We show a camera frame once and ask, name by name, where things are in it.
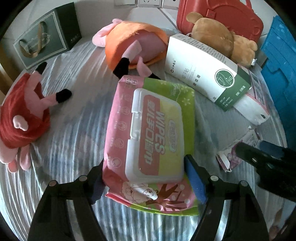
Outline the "white wall socket strip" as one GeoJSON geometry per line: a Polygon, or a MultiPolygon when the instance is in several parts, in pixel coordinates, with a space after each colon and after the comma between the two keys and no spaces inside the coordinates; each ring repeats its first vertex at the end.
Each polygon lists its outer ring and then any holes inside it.
{"type": "Polygon", "coordinates": [[[115,6],[138,6],[148,8],[178,9],[179,0],[114,0],[115,6]]]}

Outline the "dark green gift bag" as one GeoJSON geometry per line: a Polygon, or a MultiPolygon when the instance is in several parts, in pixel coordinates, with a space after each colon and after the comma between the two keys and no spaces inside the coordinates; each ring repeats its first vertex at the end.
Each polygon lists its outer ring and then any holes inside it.
{"type": "Polygon", "coordinates": [[[24,67],[40,63],[71,50],[82,38],[73,2],[56,7],[41,16],[14,42],[24,67]]]}

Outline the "blue storage box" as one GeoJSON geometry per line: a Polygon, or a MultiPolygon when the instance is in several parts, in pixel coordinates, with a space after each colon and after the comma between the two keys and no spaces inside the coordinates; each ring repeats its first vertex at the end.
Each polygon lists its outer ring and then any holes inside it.
{"type": "Polygon", "coordinates": [[[267,57],[262,76],[280,116],[287,145],[295,149],[295,39],[279,16],[273,18],[261,51],[267,57]]]}

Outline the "pig plush red dress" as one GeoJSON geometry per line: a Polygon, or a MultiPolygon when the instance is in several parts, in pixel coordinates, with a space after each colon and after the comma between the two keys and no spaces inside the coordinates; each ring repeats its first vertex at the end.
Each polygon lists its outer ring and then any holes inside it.
{"type": "Polygon", "coordinates": [[[30,144],[49,129],[49,108],[72,96],[69,89],[43,96],[41,80],[46,66],[43,62],[31,74],[24,73],[1,105],[1,163],[11,173],[19,168],[29,170],[30,144]]]}

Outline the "red toy suitcase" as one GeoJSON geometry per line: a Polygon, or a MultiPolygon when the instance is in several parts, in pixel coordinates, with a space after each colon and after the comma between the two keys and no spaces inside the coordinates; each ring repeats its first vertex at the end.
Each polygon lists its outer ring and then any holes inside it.
{"type": "Polygon", "coordinates": [[[252,9],[251,1],[238,0],[188,0],[180,1],[177,14],[177,28],[183,33],[191,32],[193,24],[186,20],[190,12],[217,20],[228,30],[249,40],[258,42],[263,31],[263,22],[252,9]]]}

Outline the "brown bear plush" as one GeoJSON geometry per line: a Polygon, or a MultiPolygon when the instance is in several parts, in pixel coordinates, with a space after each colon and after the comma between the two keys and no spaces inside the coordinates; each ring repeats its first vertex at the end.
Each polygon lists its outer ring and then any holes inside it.
{"type": "Polygon", "coordinates": [[[200,13],[190,12],[186,20],[193,23],[191,37],[215,49],[233,62],[249,68],[255,64],[256,42],[236,35],[217,20],[205,18],[200,13]]]}

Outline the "pink green wipes pack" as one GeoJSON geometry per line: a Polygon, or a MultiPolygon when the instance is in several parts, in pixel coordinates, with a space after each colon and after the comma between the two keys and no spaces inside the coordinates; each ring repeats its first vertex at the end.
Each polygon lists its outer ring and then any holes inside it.
{"type": "Polygon", "coordinates": [[[195,92],[164,80],[119,80],[107,125],[103,181],[107,197],[166,215],[196,215],[198,201],[184,173],[194,153],[195,92]]]}

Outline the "pink tissue packet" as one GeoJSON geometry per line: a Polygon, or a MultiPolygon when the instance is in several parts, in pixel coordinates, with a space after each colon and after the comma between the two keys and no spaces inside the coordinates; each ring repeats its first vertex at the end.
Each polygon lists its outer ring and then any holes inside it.
{"type": "Polygon", "coordinates": [[[244,147],[241,145],[241,143],[256,148],[258,147],[260,141],[261,137],[257,132],[257,129],[249,129],[244,136],[237,138],[228,147],[218,151],[216,154],[216,159],[222,170],[225,172],[232,172],[234,168],[241,164],[242,159],[237,155],[237,150],[240,152],[241,147],[244,147]]]}

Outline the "pig plush orange dress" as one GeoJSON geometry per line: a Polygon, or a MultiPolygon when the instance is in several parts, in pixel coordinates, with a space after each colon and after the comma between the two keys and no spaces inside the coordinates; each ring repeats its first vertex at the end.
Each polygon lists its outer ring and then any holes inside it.
{"type": "Polygon", "coordinates": [[[169,38],[154,25],[113,19],[93,36],[92,42],[105,49],[108,68],[118,79],[131,69],[141,77],[159,79],[149,66],[165,58],[169,38]]]}

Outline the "pink white tissue pack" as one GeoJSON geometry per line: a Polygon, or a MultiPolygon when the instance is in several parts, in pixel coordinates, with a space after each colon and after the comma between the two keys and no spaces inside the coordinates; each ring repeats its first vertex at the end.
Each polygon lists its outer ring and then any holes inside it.
{"type": "Polygon", "coordinates": [[[261,81],[247,68],[239,65],[248,73],[251,81],[251,88],[247,93],[234,104],[234,108],[239,111],[248,121],[258,126],[270,118],[267,108],[265,92],[261,81]]]}

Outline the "white green carton box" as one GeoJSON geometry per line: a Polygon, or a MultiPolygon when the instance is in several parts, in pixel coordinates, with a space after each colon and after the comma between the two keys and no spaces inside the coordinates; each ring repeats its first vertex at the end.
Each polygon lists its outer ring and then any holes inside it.
{"type": "Polygon", "coordinates": [[[249,71],[213,48],[183,34],[170,36],[165,72],[197,90],[224,111],[251,88],[249,71]]]}

